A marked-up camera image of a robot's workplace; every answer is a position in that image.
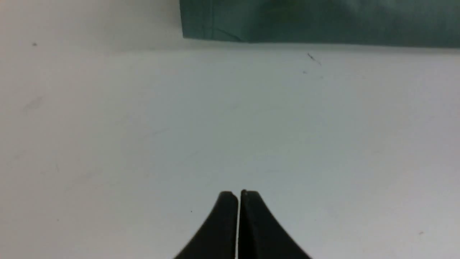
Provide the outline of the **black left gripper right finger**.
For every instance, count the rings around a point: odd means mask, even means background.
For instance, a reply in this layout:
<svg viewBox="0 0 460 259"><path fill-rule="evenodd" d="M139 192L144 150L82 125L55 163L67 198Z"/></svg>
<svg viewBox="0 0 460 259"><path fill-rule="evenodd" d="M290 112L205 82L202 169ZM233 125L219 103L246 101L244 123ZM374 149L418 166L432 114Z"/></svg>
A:
<svg viewBox="0 0 460 259"><path fill-rule="evenodd" d="M279 224L258 192L241 191L239 216L239 259L310 258Z"/></svg>

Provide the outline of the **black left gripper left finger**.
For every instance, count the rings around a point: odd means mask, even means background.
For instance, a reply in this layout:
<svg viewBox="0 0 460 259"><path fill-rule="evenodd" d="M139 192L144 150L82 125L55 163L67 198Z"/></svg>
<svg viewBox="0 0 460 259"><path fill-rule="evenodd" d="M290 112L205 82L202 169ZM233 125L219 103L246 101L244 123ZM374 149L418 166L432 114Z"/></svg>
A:
<svg viewBox="0 0 460 259"><path fill-rule="evenodd" d="M200 228L183 247L176 259L234 259L238 199L223 191Z"/></svg>

